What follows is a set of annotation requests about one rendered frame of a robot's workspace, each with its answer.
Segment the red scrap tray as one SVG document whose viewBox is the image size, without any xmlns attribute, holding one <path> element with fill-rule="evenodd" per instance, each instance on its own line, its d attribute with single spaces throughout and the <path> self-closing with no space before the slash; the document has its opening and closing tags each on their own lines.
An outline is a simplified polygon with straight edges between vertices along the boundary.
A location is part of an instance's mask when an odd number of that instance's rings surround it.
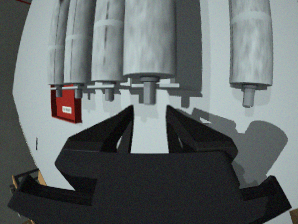
<svg viewBox="0 0 298 224">
<path fill-rule="evenodd" d="M 74 124 L 81 123 L 81 99 L 75 98 L 75 90 L 63 90 L 62 97 L 56 97 L 56 90 L 51 90 L 51 115 Z"/>
</svg>

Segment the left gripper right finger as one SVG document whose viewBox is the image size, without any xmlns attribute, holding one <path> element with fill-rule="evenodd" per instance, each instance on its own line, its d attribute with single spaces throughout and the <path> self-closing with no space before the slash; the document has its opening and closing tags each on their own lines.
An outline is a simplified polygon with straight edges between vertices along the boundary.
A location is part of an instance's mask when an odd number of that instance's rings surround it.
<svg viewBox="0 0 298 224">
<path fill-rule="evenodd" d="M 166 105 L 166 133 L 169 153 L 221 151 L 228 155 L 231 163 L 238 154 L 232 138 L 183 115 L 171 105 Z"/>
</svg>

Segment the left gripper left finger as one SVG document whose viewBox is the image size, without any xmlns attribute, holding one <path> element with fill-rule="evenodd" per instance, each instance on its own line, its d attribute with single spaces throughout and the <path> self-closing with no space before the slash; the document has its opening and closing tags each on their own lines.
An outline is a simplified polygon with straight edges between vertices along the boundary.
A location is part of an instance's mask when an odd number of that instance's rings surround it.
<svg viewBox="0 0 298 224">
<path fill-rule="evenodd" d="M 133 128 L 134 107 L 129 105 L 118 114 L 68 137 L 62 149 L 131 153 Z M 119 140 L 120 143 L 117 145 Z"/>
</svg>

